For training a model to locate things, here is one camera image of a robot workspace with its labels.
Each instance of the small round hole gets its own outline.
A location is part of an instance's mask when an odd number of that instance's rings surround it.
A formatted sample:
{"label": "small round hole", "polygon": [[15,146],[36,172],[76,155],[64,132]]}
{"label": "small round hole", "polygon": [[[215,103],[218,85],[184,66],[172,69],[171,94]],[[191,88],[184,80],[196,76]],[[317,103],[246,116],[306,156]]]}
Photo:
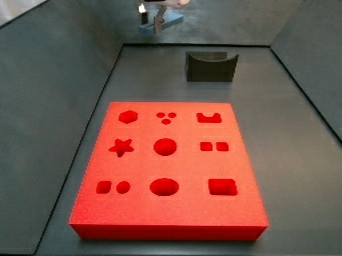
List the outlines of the small round hole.
{"label": "small round hole", "polygon": [[119,194],[126,194],[131,189],[131,184],[127,181],[122,181],[116,186],[116,191]]}
{"label": "small round hole", "polygon": [[159,117],[159,118],[163,118],[166,116],[166,114],[163,113],[163,112],[159,112],[158,114],[156,114],[156,117]]}
{"label": "small round hole", "polygon": [[170,119],[163,119],[162,123],[163,123],[164,125],[168,125],[168,124],[171,124],[171,120],[170,120]]}
{"label": "small round hole", "polygon": [[155,152],[162,156],[170,156],[176,152],[176,142],[171,139],[160,139],[155,142]]}
{"label": "small round hole", "polygon": [[163,178],[151,183],[150,189],[158,196],[172,196],[179,190],[179,185],[176,181]]}
{"label": "small round hole", "polygon": [[175,117],[176,117],[176,113],[174,113],[174,112],[170,113],[170,114],[168,114],[168,117],[170,117],[170,118],[175,118]]}

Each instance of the red foam block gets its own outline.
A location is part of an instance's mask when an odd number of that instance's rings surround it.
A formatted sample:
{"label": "red foam block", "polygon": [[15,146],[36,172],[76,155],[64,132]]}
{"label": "red foam block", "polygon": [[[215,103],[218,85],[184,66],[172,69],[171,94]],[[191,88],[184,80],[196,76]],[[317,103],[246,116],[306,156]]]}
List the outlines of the red foam block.
{"label": "red foam block", "polygon": [[269,220],[231,105],[111,103],[69,225],[84,239],[255,240]]}

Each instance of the gray floor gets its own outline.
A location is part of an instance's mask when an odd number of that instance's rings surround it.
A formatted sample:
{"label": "gray floor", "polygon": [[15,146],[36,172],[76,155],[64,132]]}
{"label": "gray floor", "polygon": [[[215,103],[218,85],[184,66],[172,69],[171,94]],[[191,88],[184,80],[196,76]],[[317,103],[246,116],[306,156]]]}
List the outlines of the gray floor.
{"label": "gray floor", "polygon": [[[231,84],[186,82],[186,51],[199,50],[240,54]],[[255,243],[79,239],[68,217],[111,101],[232,103],[271,221]],[[342,254],[341,166],[341,143],[269,48],[126,46],[37,254]]]}

